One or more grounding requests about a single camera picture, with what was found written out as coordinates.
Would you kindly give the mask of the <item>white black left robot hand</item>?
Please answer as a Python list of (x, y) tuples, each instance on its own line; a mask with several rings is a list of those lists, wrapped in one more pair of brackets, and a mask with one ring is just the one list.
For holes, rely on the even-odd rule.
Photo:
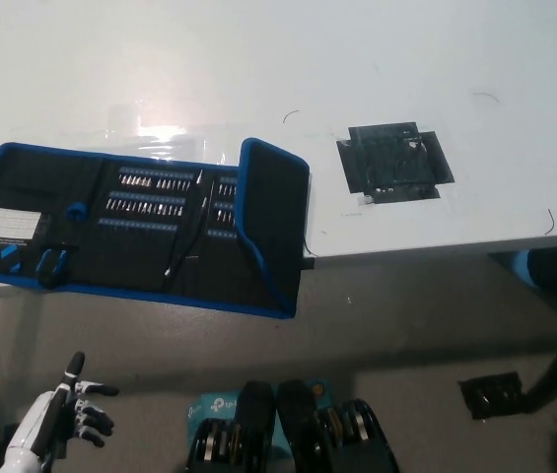
[(66, 456), (71, 439), (104, 447), (114, 421), (87, 396), (114, 397), (119, 389), (83, 380), (84, 364), (85, 354), (75, 353), (57, 386), (37, 397), (6, 447), (3, 472), (48, 472), (55, 460)]

